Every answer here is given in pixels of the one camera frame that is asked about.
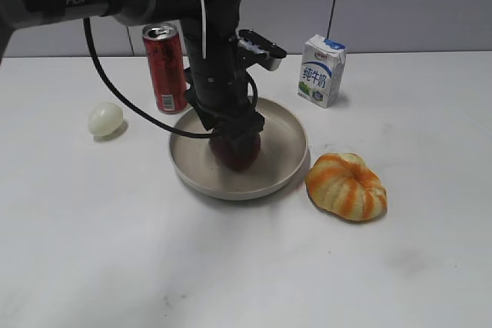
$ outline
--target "can lid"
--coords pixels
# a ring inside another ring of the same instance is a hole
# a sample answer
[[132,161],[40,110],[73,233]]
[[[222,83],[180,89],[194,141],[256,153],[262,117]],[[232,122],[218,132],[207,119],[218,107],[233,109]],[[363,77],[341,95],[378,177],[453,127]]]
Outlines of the can lid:
[[178,30],[170,23],[159,23],[145,26],[142,34],[148,40],[167,40],[176,36]]

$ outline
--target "black cable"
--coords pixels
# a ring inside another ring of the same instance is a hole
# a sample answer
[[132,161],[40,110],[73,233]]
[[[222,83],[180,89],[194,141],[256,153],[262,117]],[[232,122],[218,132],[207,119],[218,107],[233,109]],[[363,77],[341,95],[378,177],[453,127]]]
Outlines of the black cable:
[[89,54],[91,56],[92,62],[94,63],[96,71],[99,73],[102,81],[106,85],[106,87],[118,98],[124,105],[132,109],[136,114],[140,115],[147,121],[155,124],[156,126],[171,132],[172,134],[177,134],[180,136],[185,136],[189,138],[201,138],[201,139],[209,139],[217,136],[221,136],[221,132],[214,132],[211,134],[195,134],[192,132],[178,130],[177,128],[168,126],[165,123],[162,123],[152,117],[151,115],[145,113],[142,109],[134,105],[131,101],[129,101],[109,80],[109,77],[106,75],[104,68],[99,61],[98,53],[95,50],[94,38],[92,36],[92,28],[91,28],[91,20],[89,18],[84,18],[84,32],[85,39],[87,40],[87,46],[89,48]]

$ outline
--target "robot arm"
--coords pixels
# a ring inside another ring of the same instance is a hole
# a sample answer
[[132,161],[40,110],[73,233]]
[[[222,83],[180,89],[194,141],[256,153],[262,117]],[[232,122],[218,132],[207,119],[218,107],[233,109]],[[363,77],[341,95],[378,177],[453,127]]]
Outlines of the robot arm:
[[78,18],[113,15],[123,25],[179,19],[191,68],[186,98],[207,130],[228,132],[237,152],[247,152],[263,130],[251,109],[246,68],[273,71],[286,53],[253,31],[237,33],[241,0],[205,0],[207,57],[202,55],[201,0],[0,0],[0,60],[16,29]]

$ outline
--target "white wall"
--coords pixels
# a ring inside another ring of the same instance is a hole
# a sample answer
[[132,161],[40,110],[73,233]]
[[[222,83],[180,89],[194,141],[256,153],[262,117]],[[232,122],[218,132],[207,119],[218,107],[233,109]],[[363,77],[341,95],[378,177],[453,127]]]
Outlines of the white wall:
[[[241,27],[290,53],[326,35],[333,0],[244,0]],[[143,55],[141,28],[95,18],[101,55]],[[363,51],[492,50],[492,0],[337,0],[330,37]],[[7,56],[87,55],[81,22],[18,31]]]
[[330,37],[352,52],[492,50],[492,0],[337,0]]

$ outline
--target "blue label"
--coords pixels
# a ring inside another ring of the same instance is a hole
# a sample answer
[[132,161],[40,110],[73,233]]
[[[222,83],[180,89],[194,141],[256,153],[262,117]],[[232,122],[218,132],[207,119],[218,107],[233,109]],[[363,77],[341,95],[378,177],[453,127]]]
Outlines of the blue label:
[[315,101],[323,101],[323,94],[320,93],[319,91],[313,92],[313,99]]
[[330,48],[335,49],[335,50],[345,49],[345,45],[339,44],[333,40],[328,40],[327,38],[324,40],[324,43],[326,45],[328,45]]

